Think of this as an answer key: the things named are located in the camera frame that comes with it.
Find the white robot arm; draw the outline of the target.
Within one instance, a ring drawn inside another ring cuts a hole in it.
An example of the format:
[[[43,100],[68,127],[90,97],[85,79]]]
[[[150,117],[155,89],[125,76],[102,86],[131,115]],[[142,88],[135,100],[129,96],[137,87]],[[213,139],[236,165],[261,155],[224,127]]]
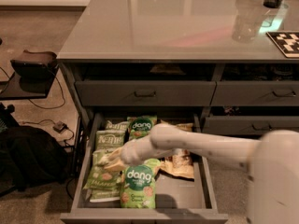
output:
[[[160,123],[126,142],[100,164],[109,171],[171,156],[179,149],[248,174],[249,224],[299,224],[299,133],[274,130],[259,139],[191,133]]]

